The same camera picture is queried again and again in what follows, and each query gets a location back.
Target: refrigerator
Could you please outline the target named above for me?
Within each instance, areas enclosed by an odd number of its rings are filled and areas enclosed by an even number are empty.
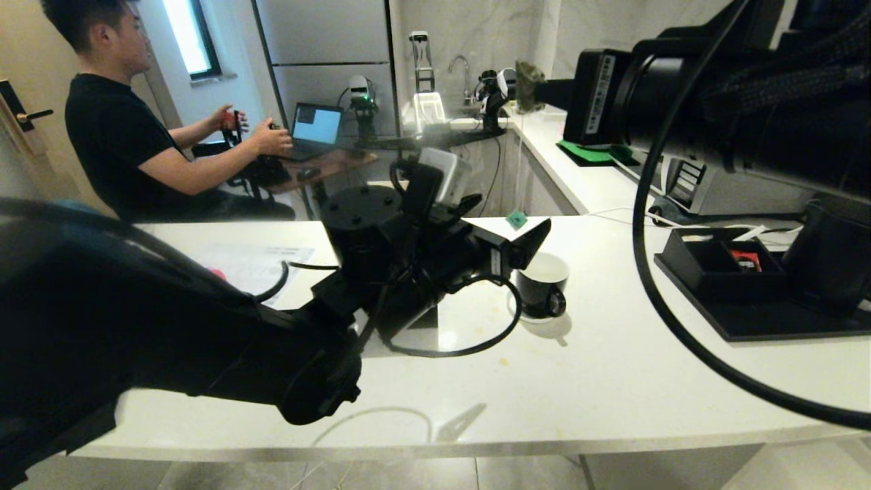
[[[286,127],[297,102],[336,105],[350,78],[362,75],[374,84],[377,135],[398,135],[386,0],[252,1]],[[346,93],[341,106],[349,105]],[[341,134],[356,136],[352,112]]]

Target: red object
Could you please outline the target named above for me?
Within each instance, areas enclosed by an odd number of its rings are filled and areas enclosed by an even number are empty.
[[[221,129],[234,129],[236,126],[236,117],[230,112],[224,112],[224,120],[221,121]]]
[[[735,258],[735,261],[745,272],[749,270],[756,270],[756,272],[762,272],[762,266],[760,265],[760,255],[756,252],[745,252],[744,250],[729,250],[732,253],[732,257]]]
[[[221,272],[220,269],[212,269],[211,267],[208,268],[208,269],[209,269],[210,271],[212,271],[212,274],[215,274],[217,277],[220,277],[221,279],[223,279],[223,280],[226,281],[226,276],[224,276],[224,273]]]

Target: white marble wall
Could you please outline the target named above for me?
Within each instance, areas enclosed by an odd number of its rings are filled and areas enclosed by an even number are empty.
[[[539,36],[539,22],[547,2],[542,0],[399,0],[400,22],[393,26],[397,57],[404,70],[396,76],[401,100],[415,91],[414,59],[408,35],[427,31],[435,67],[435,88],[445,105],[463,98],[463,64],[448,74],[451,59],[463,54],[470,65],[471,90],[478,75],[487,69],[514,66],[518,58],[530,59]]]
[[[668,27],[703,24],[729,0],[562,0],[552,78],[571,78],[582,50],[630,51]]]
[[[538,20],[538,35],[533,35],[530,61],[541,69],[545,77],[553,71],[554,58],[559,42],[559,11],[563,0],[543,0],[541,17]]]

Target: laptop screen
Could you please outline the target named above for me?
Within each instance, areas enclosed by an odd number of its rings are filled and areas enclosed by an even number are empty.
[[[339,135],[341,109],[326,105],[297,104],[294,138],[333,145]]]

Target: paper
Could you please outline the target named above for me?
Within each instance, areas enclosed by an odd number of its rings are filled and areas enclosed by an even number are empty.
[[[281,279],[281,261],[307,263],[313,248],[261,247],[232,243],[213,243],[195,254],[193,260],[226,279],[235,288],[258,295]],[[290,268],[287,283],[275,296],[265,301],[273,306],[293,282],[297,268]]]

